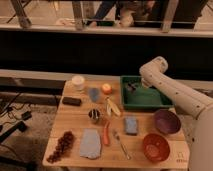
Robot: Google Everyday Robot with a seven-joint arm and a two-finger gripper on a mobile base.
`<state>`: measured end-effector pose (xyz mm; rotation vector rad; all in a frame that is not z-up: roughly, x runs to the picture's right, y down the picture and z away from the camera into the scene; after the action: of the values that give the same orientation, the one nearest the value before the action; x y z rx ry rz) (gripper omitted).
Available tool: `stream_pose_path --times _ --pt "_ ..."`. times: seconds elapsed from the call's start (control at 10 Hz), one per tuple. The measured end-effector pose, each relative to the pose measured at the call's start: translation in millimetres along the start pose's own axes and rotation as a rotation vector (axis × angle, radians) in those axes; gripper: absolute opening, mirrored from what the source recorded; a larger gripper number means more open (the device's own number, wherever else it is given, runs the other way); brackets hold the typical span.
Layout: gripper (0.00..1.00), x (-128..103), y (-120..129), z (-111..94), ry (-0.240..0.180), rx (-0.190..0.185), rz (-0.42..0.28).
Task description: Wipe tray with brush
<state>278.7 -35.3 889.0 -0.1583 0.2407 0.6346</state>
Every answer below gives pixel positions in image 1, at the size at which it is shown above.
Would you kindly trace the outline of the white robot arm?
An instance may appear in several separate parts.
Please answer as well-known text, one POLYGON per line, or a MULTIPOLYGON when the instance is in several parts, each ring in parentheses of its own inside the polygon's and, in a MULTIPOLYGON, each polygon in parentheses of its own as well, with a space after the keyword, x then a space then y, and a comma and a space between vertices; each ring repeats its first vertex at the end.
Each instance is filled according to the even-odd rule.
POLYGON ((213 171, 213 98, 165 75, 168 62, 157 56, 143 64, 141 83, 154 86, 197 119, 189 157, 189 171, 213 171))

